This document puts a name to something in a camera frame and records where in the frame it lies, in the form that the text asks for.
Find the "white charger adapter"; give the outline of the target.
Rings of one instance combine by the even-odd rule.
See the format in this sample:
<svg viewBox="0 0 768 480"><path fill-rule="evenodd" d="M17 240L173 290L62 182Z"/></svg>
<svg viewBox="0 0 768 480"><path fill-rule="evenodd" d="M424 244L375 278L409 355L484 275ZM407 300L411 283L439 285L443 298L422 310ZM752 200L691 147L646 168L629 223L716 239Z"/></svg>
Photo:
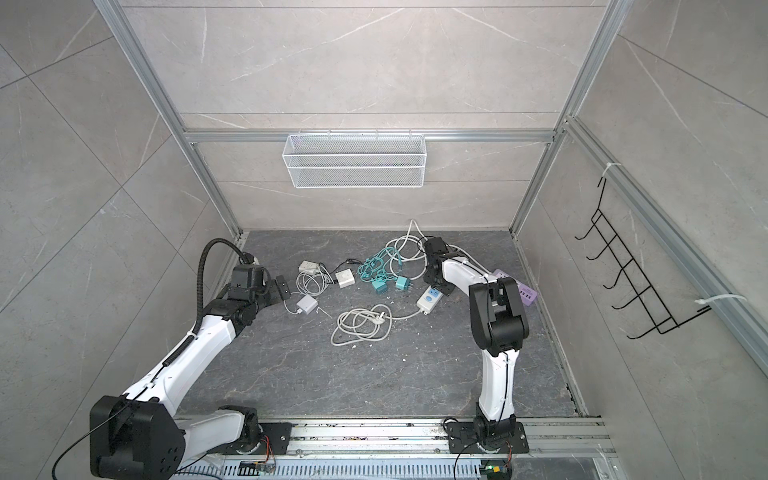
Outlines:
<svg viewBox="0 0 768 480"><path fill-rule="evenodd" d="M297 302L297 311L303 314L310 314L318 309L319 303L317 299L311 295L304 295Z"/></svg>

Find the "white blue power strip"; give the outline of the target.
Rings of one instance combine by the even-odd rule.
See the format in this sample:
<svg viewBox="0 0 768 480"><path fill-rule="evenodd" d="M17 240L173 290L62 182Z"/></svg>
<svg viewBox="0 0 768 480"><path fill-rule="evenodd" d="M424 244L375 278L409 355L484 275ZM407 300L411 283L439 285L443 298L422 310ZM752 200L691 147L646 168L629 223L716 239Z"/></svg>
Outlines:
<svg viewBox="0 0 768 480"><path fill-rule="evenodd" d="M437 303L442 299L442 297L442 292L433 287L428 287L417 300L417 308L424 315L429 315L434 310Z"/></svg>

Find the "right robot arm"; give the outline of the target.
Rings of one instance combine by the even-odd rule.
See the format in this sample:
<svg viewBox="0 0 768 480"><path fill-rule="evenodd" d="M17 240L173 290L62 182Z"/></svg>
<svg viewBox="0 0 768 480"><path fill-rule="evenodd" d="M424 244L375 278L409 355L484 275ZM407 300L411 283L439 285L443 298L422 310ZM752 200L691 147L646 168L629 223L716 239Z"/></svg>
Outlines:
<svg viewBox="0 0 768 480"><path fill-rule="evenodd" d="M421 248L426 260L423 278L430 288L443 295L458 289L467 296L472 337L482 354L475 441L484 449L495 449L517 432L515 369L530 333L518 283L494 275L440 237L426 237Z"/></svg>

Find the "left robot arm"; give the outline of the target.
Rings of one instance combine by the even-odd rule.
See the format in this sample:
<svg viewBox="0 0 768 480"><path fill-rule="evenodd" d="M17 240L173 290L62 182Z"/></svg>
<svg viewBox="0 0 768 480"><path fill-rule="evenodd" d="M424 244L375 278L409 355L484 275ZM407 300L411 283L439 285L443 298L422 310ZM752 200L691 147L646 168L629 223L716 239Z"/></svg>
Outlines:
<svg viewBox="0 0 768 480"><path fill-rule="evenodd" d="M204 272L212 248L237 256L230 281L204 300ZM144 377L118 396L104 396L89 414L90 473L99 479L169 479L218 448L239 453L266 450L267 438L253 407L225 405L180 419L184 397L208 365L250 327L266 308L286 301L291 290L232 241L210 240L196 277L196 315L183 339Z"/></svg>

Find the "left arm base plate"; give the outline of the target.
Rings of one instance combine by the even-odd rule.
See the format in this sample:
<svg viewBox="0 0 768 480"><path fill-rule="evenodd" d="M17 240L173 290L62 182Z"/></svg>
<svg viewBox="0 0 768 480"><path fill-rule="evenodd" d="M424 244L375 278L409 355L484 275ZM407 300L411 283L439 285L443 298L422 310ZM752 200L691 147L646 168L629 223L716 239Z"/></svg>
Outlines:
<svg viewBox="0 0 768 480"><path fill-rule="evenodd" d="M272 454L286 455L292 428L289 422L261 423L250 439L241 437L235 442L215 447L210 453L265 456L267 447L270 447Z"/></svg>

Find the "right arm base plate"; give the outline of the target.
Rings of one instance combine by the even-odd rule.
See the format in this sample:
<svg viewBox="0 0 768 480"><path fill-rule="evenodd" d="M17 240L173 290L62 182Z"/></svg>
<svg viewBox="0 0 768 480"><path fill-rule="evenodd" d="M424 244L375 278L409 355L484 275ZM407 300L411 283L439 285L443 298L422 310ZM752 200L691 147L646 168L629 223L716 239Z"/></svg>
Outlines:
<svg viewBox="0 0 768 480"><path fill-rule="evenodd" d="M459 421L449 417L441 422L452 454L528 454L530 447L524 425L514 416L501 422Z"/></svg>

